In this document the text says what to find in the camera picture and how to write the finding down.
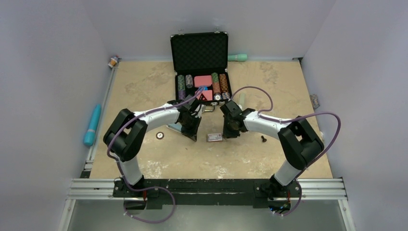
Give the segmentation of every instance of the white wall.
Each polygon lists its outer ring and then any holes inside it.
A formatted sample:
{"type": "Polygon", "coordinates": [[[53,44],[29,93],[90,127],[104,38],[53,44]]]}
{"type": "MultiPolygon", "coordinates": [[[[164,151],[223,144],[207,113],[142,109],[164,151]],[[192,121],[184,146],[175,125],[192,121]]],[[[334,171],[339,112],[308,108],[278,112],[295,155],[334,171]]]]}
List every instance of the white wall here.
{"type": "MultiPolygon", "coordinates": [[[[408,1],[337,0],[303,69],[319,111],[342,119],[329,162],[357,230],[407,230],[408,1]]],[[[331,139],[335,120],[319,124],[331,139]]]]}
{"type": "Polygon", "coordinates": [[[0,230],[57,229],[108,60],[80,0],[0,2],[0,230]]]}
{"type": "Polygon", "coordinates": [[[109,53],[171,59],[170,35],[229,32],[229,52],[252,59],[303,57],[335,0],[83,0],[109,53]]]}

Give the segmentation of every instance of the purple cable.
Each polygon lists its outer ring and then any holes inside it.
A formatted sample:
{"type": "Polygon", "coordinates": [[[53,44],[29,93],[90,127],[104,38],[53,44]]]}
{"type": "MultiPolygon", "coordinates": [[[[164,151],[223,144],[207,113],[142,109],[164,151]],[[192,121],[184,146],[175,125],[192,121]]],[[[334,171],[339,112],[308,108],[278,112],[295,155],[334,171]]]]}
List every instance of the purple cable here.
{"type": "MultiPolygon", "coordinates": [[[[299,120],[301,120],[301,119],[306,119],[306,118],[309,118],[309,117],[318,116],[318,115],[323,115],[323,114],[332,115],[332,116],[334,116],[334,117],[337,119],[337,130],[336,130],[336,132],[335,132],[335,134],[334,134],[334,136],[333,136],[333,139],[330,141],[330,143],[327,145],[327,147],[326,147],[318,156],[316,156],[316,158],[314,158],[314,159],[306,166],[305,169],[303,169],[301,172],[299,172],[299,174],[296,175],[295,180],[296,180],[296,178],[298,178],[309,166],[311,166],[313,163],[315,163],[317,160],[319,160],[324,154],[326,154],[326,152],[332,147],[334,141],[336,141],[337,136],[339,135],[339,132],[340,132],[340,127],[342,126],[342,122],[341,122],[341,120],[340,120],[340,117],[339,117],[337,114],[335,114],[335,113],[333,113],[333,112],[316,112],[316,113],[304,115],[304,116],[301,116],[301,117],[298,117],[298,118],[295,118],[295,119],[288,119],[288,120],[283,120],[283,121],[280,121],[280,120],[278,120],[278,119],[269,118],[269,117],[266,117],[266,116],[263,116],[262,114],[260,114],[261,112],[270,112],[270,111],[272,111],[272,108],[273,108],[272,98],[271,98],[271,96],[270,96],[265,90],[263,90],[263,89],[261,89],[261,88],[259,88],[259,87],[253,87],[253,86],[242,87],[242,88],[238,89],[236,92],[234,92],[234,94],[232,95],[231,99],[234,97],[235,94],[237,94],[239,91],[241,91],[241,90],[243,90],[243,89],[245,89],[245,88],[258,89],[258,90],[262,91],[263,93],[265,93],[265,94],[268,96],[268,98],[269,98],[269,100],[270,100],[270,109],[263,109],[263,110],[259,110],[259,111],[258,111],[258,116],[259,116],[260,118],[262,118],[262,119],[265,119],[265,120],[268,120],[268,121],[272,121],[272,122],[281,123],[281,124],[292,123],[292,122],[299,121],[299,120]]],[[[298,207],[298,205],[300,204],[300,201],[301,201],[301,198],[302,198],[302,188],[299,187],[299,189],[300,189],[300,197],[299,197],[299,200],[297,201],[297,203],[295,204],[295,206],[293,207],[293,209],[291,209],[288,213],[284,214],[284,216],[290,214],[290,213],[291,213],[292,211],[294,211],[294,210],[298,207]]]]}
{"type": "Polygon", "coordinates": [[[114,160],[116,161],[116,165],[117,165],[117,167],[118,167],[118,169],[119,169],[120,174],[122,175],[123,181],[125,182],[126,186],[127,186],[131,191],[134,191],[134,192],[142,192],[142,191],[146,191],[146,190],[156,189],[156,188],[157,188],[157,189],[163,190],[163,191],[165,191],[166,193],[168,193],[168,194],[170,195],[170,197],[171,197],[171,200],[173,201],[173,207],[172,207],[172,209],[171,209],[170,214],[169,214],[167,217],[165,217],[165,218],[163,218],[163,219],[161,219],[161,220],[146,220],[146,219],[142,219],[142,218],[139,218],[139,217],[135,217],[135,216],[131,215],[130,213],[128,213],[128,212],[126,211],[126,208],[124,207],[124,209],[125,209],[125,214],[126,214],[127,216],[129,216],[129,217],[131,217],[131,218],[133,218],[133,219],[142,221],[142,222],[146,222],[146,223],[151,223],[151,224],[161,223],[161,222],[163,222],[163,221],[169,219],[169,218],[173,215],[174,210],[176,209],[176,200],[175,200],[175,198],[174,198],[174,195],[173,195],[168,189],[163,188],[163,187],[152,186],[152,187],[148,187],[148,188],[144,188],[144,189],[133,189],[133,188],[131,187],[131,185],[129,184],[128,180],[126,179],[125,175],[123,174],[123,170],[122,170],[122,167],[121,167],[120,164],[119,164],[119,160],[118,160],[116,157],[114,157],[113,155],[110,154],[110,151],[111,151],[111,149],[112,149],[113,143],[115,142],[115,140],[117,139],[117,137],[122,133],[122,131],[125,130],[125,128],[126,128],[127,126],[129,126],[131,123],[133,123],[135,120],[139,119],[140,117],[145,116],[145,115],[148,115],[148,114],[151,114],[151,113],[153,113],[153,112],[164,111],[164,110],[166,110],[166,109],[171,109],[171,108],[175,108],[175,107],[182,106],[182,105],[184,105],[184,104],[186,104],[186,103],[188,103],[188,102],[194,100],[197,96],[199,96],[199,95],[201,94],[201,92],[203,92],[203,90],[204,90],[204,87],[200,87],[200,88],[198,89],[197,94],[195,94],[194,97],[191,97],[191,98],[188,99],[187,101],[183,101],[183,102],[181,102],[181,103],[179,103],[179,104],[172,105],[172,106],[167,107],[167,108],[164,108],[164,107],[155,108],[155,109],[152,109],[152,110],[150,110],[150,111],[148,111],[148,112],[146,112],[146,113],[144,113],[144,114],[135,116],[134,118],[132,118],[131,120],[129,120],[127,123],[125,123],[125,124],[119,129],[119,131],[114,135],[114,137],[112,138],[111,142],[110,142],[109,145],[108,145],[108,150],[107,150],[106,153],[107,153],[108,157],[110,157],[110,158],[112,158],[112,159],[114,159],[114,160]]]}

